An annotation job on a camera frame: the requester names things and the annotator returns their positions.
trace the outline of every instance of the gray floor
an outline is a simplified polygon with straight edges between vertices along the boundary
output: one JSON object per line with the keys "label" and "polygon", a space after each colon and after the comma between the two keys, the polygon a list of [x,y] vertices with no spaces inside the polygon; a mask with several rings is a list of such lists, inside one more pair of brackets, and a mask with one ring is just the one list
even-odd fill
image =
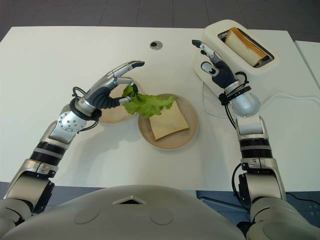
{"label": "gray floor", "polygon": [[[320,0],[0,0],[0,40],[13,26],[204,28],[232,19],[248,29],[287,30],[293,40],[320,42],[319,12]],[[1,198],[7,186],[0,182]],[[56,186],[47,209],[98,189]],[[197,193],[237,204],[232,192]],[[294,194],[320,202],[320,192]],[[291,196],[288,201],[320,227],[319,206]],[[235,224],[246,221],[241,212],[208,205]]]}

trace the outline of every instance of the power cord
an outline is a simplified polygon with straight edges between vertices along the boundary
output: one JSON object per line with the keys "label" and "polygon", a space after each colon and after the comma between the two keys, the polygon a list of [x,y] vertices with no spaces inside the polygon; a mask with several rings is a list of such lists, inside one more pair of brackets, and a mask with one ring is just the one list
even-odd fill
{"label": "power cord", "polygon": [[237,192],[237,188],[236,188],[236,184],[235,184],[235,175],[236,175],[236,172],[238,170],[238,168],[240,168],[241,166],[241,163],[239,163],[235,169],[233,170],[233,173],[232,173],[232,178],[231,178],[231,185],[232,185],[232,190],[233,190],[233,193],[236,197],[236,199],[238,199],[239,203],[241,204],[241,206],[248,212],[250,213],[250,209],[247,208],[241,201],[241,197],[239,196],[238,192]]}
{"label": "power cord", "polygon": [[288,194],[288,195],[290,195],[290,196],[294,197],[294,198],[295,198],[295,199],[297,199],[297,200],[305,201],[305,202],[315,203],[315,204],[318,204],[318,205],[320,206],[320,203],[319,203],[319,202],[317,202],[317,201],[314,201],[314,200],[311,200],[311,199],[304,199],[304,198],[300,198],[300,197],[297,197],[297,196],[293,195],[293,194],[292,194],[292,193],[290,193],[290,192],[286,192],[286,194]]}
{"label": "power cord", "polygon": [[[206,109],[205,100],[204,100],[204,85],[205,85],[205,83],[202,81],[202,83],[201,83],[201,107],[204,110],[204,112],[209,114],[209,115],[211,115],[211,116],[217,117],[217,118],[222,118],[222,119],[229,118],[228,115],[216,114],[216,113],[210,112],[210,111],[208,111]],[[261,104],[260,110],[265,105],[267,105],[271,100],[273,100],[274,98],[279,97],[279,96],[285,96],[285,97],[287,97],[289,99],[295,99],[295,100],[313,100],[313,101],[315,101],[316,103],[318,103],[320,105],[320,99],[319,98],[316,98],[316,97],[313,97],[313,96],[307,96],[307,97],[292,96],[292,95],[287,94],[285,92],[279,91],[279,92],[275,93],[274,95],[272,95],[269,99],[267,99],[263,104]]]}
{"label": "power cord", "polygon": [[[82,93],[83,95],[86,94],[86,91],[85,91],[85,90],[83,90],[82,88],[80,88],[80,87],[78,87],[78,86],[74,86],[74,87],[72,88],[72,92],[73,92],[72,97],[75,97],[76,100],[79,100],[79,99],[81,98],[81,97],[77,94],[77,91],[79,91],[79,92]],[[85,127],[84,129],[78,131],[77,134],[80,133],[80,132],[84,132],[84,131],[93,129],[94,127],[96,127],[96,126],[98,125],[98,123],[99,123],[99,119],[98,119],[97,121],[95,121],[91,126]]]}
{"label": "power cord", "polygon": [[229,110],[228,105],[225,105],[225,106],[224,106],[224,109],[225,109],[225,113],[226,113],[226,115],[228,116],[228,119],[229,119],[230,123],[232,124],[232,126],[234,127],[234,129],[237,129],[237,128],[236,128],[236,123],[235,123],[235,121],[233,120],[233,118],[232,118],[232,116],[231,116],[231,113],[230,113],[230,110]]}

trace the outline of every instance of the lettuce leaf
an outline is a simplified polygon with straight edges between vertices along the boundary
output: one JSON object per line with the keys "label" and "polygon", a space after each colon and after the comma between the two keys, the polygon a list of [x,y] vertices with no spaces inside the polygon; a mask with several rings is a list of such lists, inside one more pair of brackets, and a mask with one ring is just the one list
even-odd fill
{"label": "lettuce leaf", "polygon": [[172,103],[176,100],[175,97],[169,96],[162,98],[154,95],[143,95],[135,92],[131,85],[128,85],[123,90],[123,97],[131,97],[130,102],[124,103],[123,106],[129,114],[139,113],[146,119],[153,115],[161,115],[161,110],[165,107],[170,109]]}

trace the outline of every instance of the black ring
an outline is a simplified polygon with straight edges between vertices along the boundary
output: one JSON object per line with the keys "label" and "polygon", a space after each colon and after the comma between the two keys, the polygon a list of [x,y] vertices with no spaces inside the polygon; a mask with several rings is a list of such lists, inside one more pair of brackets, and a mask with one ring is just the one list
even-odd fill
{"label": "black ring", "polygon": [[101,117],[102,112],[101,112],[100,109],[94,110],[93,113],[92,113],[92,116],[87,116],[84,113],[82,113],[81,111],[79,111],[75,106],[76,100],[77,100],[76,98],[72,99],[70,104],[69,104],[71,111],[76,116],[78,116],[79,118],[81,118],[81,119],[83,119],[85,121],[97,121]]}
{"label": "black ring", "polygon": [[245,92],[248,92],[251,90],[250,86],[245,86],[244,88],[240,89],[239,91],[236,91],[234,94],[227,96],[226,93],[221,93],[218,97],[218,99],[221,102],[221,105],[226,106],[230,103],[232,99],[235,99],[236,97],[240,96],[241,94],[244,94]]}

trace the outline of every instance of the white cord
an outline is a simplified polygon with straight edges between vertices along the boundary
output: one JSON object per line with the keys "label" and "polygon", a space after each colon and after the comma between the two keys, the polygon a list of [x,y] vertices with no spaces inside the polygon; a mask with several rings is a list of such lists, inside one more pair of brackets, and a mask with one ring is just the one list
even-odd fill
{"label": "white cord", "polygon": [[227,119],[228,116],[227,115],[219,115],[219,114],[215,114],[215,113],[212,113],[212,112],[209,112],[206,107],[205,107],[205,100],[204,100],[204,81],[201,81],[202,82],[202,85],[201,85],[201,106],[202,106],[202,109],[203,111],[205,111],[207,114],[211,115],[211,116],[215,116],[215,117],[218,117],[218,118],[222,118],[222,119]]}
{"label": "white cord", "polygon": [[275,93],[272,97],[270,97],[267,101],[265,101],[260,109],[262,109],[263,106],[265,106],[267,103],[269,103],[272,99],[274,99],[275,97],[278,97],[278,96],[285,96],[289,99],[296,99],[296,100],[313,100],[315,102],[317,102],[318,104],[320,104],[320,99],[316,98],[316,97],[313,97],[313,96],[291,96],[285,92],[282,92],[282,91],[279,91],[277,93]]}
{"label": "white cord", "polygon": [[[215,116],[215,117],[218,117],[218,118],[223,118],[223,119],[227,119],[228,117],[226,115],[219,115],[219,114],[215,114],[213,112],[209,112],[207,109],[206,109],[206,106],[205,106],[205,101],[204,101],[204,85],[205,83],[202,81],[202,85],[201,85],[201,106],[202,106],[202,109],[209,115],[211,116]],[[266,104],[268,104],[272,99],[274,99],[275,97],[278,97],[278,96],[285,96],[289,99],[295,99],[295,100],[313,100],[315,101],[316,103],[318,103],[320,105],[320,99],[319,98],[316,98],[316,97],[313,97],[313,96],[306,96],[306,97],[303,97],[303,96],[292,96],[292,95],[289,95],[285,92],[282,92],[282,91],[279,91],[277,93],[275,93],[274,95],[272,95],[272,97],[270,97],[267,101],[265,101],[263,104],[261,104],[261,107],[260,109],[263,108],[263,106],[265,106]]]}

